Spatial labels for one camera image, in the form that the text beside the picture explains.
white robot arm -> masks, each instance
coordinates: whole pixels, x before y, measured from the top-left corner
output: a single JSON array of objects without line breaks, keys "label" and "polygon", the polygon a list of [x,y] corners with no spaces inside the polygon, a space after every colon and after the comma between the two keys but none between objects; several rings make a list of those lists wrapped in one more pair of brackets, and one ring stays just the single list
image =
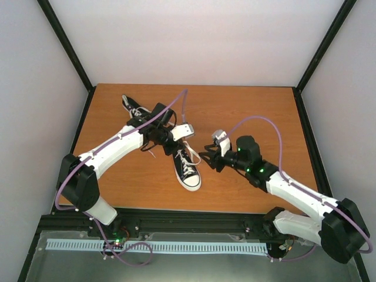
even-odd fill
[{"label": "white robot arm", "polygon": [[155,122],[140,130],[135,130],[136,127],[146,123],[164,108],[164,105],[157,104],[151,113],[134,117],[117,134],[98,147],[78,157],[68,154],[63,158],[58,178],[58,190],[74,167],[88,159],[62,190],[62,195],[76,207],[77,211],[85,212],[101,223],[110,225],[118,214],[100,196],[98,179],[104,172],[126,154],[146,146],[149,141],[162,145],[165,154],[170,155],[175,150],[182,148],[182,138],[194,135],[193,127],[189,124],[168,126],[172,115],[170,109],[160,119],[156,119]]},{"label": "white robot arm", "polygon": [[239,137],[235,151],[224,131],[217,130],[212,139],[213,144],[205,146],[206,152],[200,153],[212,169],[221,172],[228,166],[243,171],[254,187],[284,199],[305,214],[274,208],[265,216],[264,232],[270,237],[282,233],[307,239],[322,246],[333,259],[346,263],[365,239],[334,209],[345,213],[370,236],[355,203],[327,197],[292,179],[262,158],[260,147],[251,136]]}]

